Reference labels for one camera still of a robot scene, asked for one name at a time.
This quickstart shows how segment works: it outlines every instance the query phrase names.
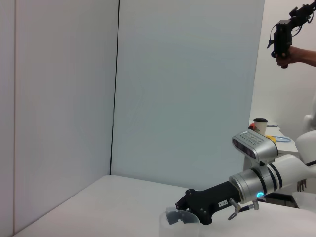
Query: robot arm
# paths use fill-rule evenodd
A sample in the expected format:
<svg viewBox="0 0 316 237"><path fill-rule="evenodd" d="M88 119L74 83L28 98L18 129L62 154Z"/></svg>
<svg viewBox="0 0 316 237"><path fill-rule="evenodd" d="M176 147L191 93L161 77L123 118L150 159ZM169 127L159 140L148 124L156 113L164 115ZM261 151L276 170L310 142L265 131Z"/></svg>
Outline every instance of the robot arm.
<svg viewBox="0 0 316 237"><path fill-rule="evenodd" d="M313 148L316 131L307 134L309 136L304 134L298 138L297 146L299 151L300 148L306 150L304 156L310 159L315 154ZM253 161L252 168L235 174L229 177L229 181L210 189L204 191L189 189L176 203L176 209L188 209L204 225L212 223L212 215L217 211L234 206L235 212L228 218L231 220L239 212L249 209L258 210L258 198L302 179L316 177L316 166L309 167L316 162L304 164L293 155L284 155L277 161L269 163L277 157L275 144L252 130L234 136L232 141L237 150ZM253 204L243 208L238 204L250 201ZM174 223L175 220L168 216L167 218L170 223Z"/></svg>

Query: white tabletop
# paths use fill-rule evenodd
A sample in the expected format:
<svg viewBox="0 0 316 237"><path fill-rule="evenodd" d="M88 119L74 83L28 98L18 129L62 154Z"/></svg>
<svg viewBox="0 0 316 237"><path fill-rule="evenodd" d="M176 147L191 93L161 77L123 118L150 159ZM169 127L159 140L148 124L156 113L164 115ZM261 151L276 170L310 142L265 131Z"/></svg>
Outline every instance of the white tabletop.
<svg viewBox="0 0 316 237"><path fill-rule="evenodd" d="M265 135L267 136L276 136L276 137L286 137L280 130L280 127L267 127ZM276 142L276 147L278 149L279 154L292 154L298 156L298 150L295 146L295 142L291 139L290 142Z"/></svg>
<svg viewBox="0 0 316 237"><path fill-rule="evenodd" d="M158 217L185 188L107 175L55 208L17 237L158 237ZM260 210L229 207L201 225L201 237L315 237L316 214L261 203Z"/></svg>

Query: clear plastic cup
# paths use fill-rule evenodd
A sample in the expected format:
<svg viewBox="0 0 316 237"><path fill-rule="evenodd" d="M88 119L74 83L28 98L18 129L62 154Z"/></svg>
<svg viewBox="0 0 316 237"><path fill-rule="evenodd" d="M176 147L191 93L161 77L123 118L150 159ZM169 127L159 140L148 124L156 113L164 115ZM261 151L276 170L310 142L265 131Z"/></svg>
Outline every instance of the clear plastic cup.
<svg viewBox="0 0 316 237"><path fill-rule="evenodd" d="M159 237L198 237L200 221L187 211L167 208L159 217Z"/></svg>

